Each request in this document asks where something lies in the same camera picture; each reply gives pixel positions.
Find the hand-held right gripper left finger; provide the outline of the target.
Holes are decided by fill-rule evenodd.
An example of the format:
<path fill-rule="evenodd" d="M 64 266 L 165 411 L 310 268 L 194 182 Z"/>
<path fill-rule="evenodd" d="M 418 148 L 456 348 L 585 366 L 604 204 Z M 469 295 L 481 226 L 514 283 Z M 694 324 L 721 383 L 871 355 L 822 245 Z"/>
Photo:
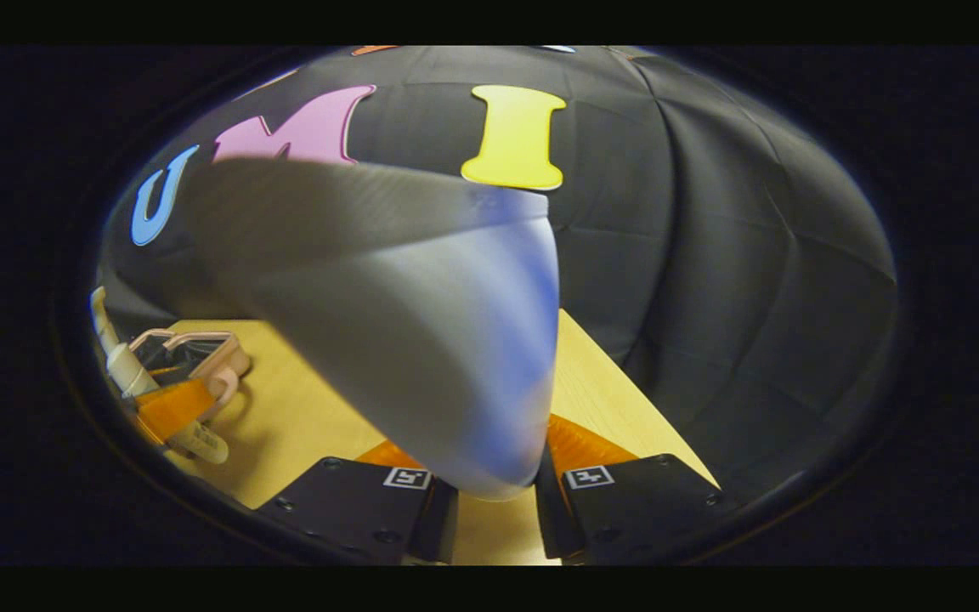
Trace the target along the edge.
<path fill-rule="evenodd" d="M 385 442 L 320 458 L 256 512 L 343 563 L 450 564 L 458 492 Z"/>

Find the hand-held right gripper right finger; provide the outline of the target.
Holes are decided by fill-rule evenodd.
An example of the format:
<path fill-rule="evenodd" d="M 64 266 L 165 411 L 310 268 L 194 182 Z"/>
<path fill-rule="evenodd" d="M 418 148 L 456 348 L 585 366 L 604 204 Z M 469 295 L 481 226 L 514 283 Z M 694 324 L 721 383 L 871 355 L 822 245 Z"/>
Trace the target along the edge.
<path fill-rule="evenodd" d="M 636 456 L 559 415 L 534 490 L 546 556 L 564 565 L 681 564 L 741 507 L 679 457 Z"/>

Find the white pump bottle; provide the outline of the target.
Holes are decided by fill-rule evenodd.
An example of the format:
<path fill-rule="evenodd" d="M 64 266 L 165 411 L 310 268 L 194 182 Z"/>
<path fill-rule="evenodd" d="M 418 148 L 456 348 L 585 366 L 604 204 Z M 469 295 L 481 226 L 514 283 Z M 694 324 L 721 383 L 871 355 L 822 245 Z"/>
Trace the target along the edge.
<path fill-rule="evenodd" d="M 110 379 L 120 389 L 123 398 L 128 400 L 133 406 L 133 418 L 136 414 L 133 399 L 143 393 L 147 393 L 159 386 L 153 377 L 147 372 L 146 368 L 140 364 L 137 358 L 128 348 L 128 344 L 117 336 L 116 329 L 112 325 L 111 318 L 105 309 L 106 291 L 103 286 L 98 286 L 90 294 L 90 310 L 92 310 L 93 328 L 99 339 L 101 348 L 105 352 L 105 369 Z M 213 433 L 202 422 L 192 422 L 186 429 L 176 433 L 171 440 L 161 443 L 159 448 L 172 448 L 183 456 L 194 456 L 197 460 L 221 464 L 229 457 L 228 443 Z"/>

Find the pink suitcase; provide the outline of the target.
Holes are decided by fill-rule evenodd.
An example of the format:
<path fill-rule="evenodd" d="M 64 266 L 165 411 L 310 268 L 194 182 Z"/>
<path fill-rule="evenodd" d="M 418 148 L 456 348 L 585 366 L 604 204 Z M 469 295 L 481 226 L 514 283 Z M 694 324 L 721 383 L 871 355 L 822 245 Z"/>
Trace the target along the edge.
<path fill-rule="evenodd" d="M 252 362 L 229 331 L 151 329 L 128 344 L 159 386 L 201 379 L 214 398 L 199 422 L 212 421 L 228 405 Z"/>

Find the black backdrop cloth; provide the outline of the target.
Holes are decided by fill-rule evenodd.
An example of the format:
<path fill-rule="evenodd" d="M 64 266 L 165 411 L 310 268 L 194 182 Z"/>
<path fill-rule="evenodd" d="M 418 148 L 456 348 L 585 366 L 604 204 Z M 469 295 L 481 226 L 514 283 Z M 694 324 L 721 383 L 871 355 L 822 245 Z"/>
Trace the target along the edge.
<path fill-rule="evenodd" d="M 341 50 L 190 122 L 106 225 L 99 281 L 137 329 L 233 319 L 179 220 L 191 174 L 229 154 L 306 154 L 460 177 L 478 86 L 564 103 L 546 159 L 561 303 L 750 499 L 807 476 L 870 422 L 900 275 L 874 206 L 815 136 L 715 75 L 637 47 Z"/>

